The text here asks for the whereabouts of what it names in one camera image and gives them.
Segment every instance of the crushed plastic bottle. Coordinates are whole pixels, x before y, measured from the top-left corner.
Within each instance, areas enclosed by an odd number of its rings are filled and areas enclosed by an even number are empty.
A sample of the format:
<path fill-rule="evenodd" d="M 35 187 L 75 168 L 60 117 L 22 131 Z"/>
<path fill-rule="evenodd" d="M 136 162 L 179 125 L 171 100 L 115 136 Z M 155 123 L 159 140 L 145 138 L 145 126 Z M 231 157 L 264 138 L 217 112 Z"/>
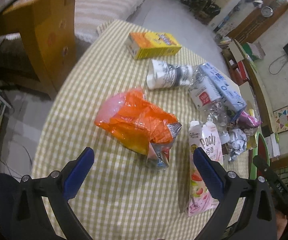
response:
<path fill-rule="evenodd" d="M 221 144 L 229 141 L 227 132 L 228 118 L 225 107 L 221 102 L 221 95 L 213 82 L 198 67 L 193 67 L 193 79 L 189 85 L 188 92 L 202 116 L 199 121 L 206 123 L 211 121 L 217 127 Z"/>

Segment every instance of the white box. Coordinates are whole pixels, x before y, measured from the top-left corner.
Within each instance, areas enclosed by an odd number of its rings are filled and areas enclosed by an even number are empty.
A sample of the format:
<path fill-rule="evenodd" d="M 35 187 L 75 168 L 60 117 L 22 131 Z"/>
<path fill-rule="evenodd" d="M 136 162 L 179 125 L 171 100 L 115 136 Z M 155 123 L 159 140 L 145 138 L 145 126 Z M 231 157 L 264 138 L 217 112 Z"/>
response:
<path fill-rule="evenodd" d="M 208 23 L 208 27 L 214 30 L 239 2 L 240 0 L 215 0 L 214 3 L 221 8 L 221 11 Z"/>
<path fill-rule="evenodd" d="M 279 145 L 276 142 L 275 134 L 272 133 L 270 136 L 265 137 L 267 150 L 269 154 L 269 158 L 273 158 L 280 155 Z"/>

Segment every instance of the white wall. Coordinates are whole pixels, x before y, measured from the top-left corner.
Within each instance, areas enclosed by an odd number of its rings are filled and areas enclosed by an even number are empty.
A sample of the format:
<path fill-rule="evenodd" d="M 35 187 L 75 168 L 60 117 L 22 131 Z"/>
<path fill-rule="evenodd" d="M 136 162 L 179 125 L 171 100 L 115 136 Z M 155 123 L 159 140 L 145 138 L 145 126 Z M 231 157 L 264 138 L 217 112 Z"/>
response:
<path fill-rule="evenodd" d="M 277 75 L 268 71 L 270 63 L 285 54 L 283 47 L 288 43 L 288 10 L 257 41 L 261 43 L 266 56 L 256 64 L 274 111 L 288 105 L 288 63 Z M 276 73 L 282 64 L 283 61 L 275 62 L 271 72 Z M 288 131 L 280 133 L 279 138 L 280 153 L 288 153 Z"/>

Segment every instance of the metal screw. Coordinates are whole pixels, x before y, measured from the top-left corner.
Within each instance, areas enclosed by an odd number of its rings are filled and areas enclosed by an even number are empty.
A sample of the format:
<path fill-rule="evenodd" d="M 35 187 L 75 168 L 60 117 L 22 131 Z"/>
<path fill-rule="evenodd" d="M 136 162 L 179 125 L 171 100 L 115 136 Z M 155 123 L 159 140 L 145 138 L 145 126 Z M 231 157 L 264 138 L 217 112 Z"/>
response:
<path fill-rule="evenodd" d="M 228 177 L 234 179 L 234 178 L 236 178 L 236 173 L 234 171 L 229 171 L 228 172 Z"/>
<path fill-rule="evenodd" d="M 57 178 L 59 176 L 60 172 L 59 171 L 52 171 L 51 177 L 52 178 Z"/>
<path fill-rule="evenodd" d="M 28 175 L 24 175 L 23 177 L 22 177 L 22 181 L 28 181 L 29 180 L 29 176 Z"/>
<path fill-rule="evenodd" d="M 259 177 L 258 177 L 258 180 L 259 180 L 260 182 L 265 182 L 265 178 L 262 177 L 262 176 L 259 176 Z"/>

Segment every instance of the striped cushion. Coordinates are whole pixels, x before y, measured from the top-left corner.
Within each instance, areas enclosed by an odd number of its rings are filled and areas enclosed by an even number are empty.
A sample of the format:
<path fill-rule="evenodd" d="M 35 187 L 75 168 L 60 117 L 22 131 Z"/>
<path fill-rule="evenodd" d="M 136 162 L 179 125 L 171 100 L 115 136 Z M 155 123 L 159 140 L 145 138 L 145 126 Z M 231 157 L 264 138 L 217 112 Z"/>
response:
<path fill-rule="evenodd" d="M 188 125 L 199 116 L 185 88 L 149 91 L 145 83 L 149 59 L 133 60 L 124 41 L 130 31 L 144 28 L 115 20 L 88 48 L 62 86 L 44 125 L 33 166 L 33 178 L 61 170 L 89 146 L 95 163 L 76 198 L 69 201 L 93 239 L 194 239 L 213 210 L 188 218 Z M 204 60 L 186 48 L 170 63 L 201 64 Z M 147 100 L 175 114 L 183 128 L 170 151 L 170 167 L 152 172 L 144 156 L 126 149 L 94 125 L 100 104 L 119 91 L 142 87 Z M 229 170 L 247 175 L 248 155 L 229 164 Z M 46 209 L 57 234 L 47 201 Z M 241 211 L 242 200 L 233 221 Z"/>
<path fill-rule="evenodd" d="M 98 37 L 96 28 L 115 19 L 126 20 L 143 0 L 76 0 L 75 35 L 93 43 Z"/>

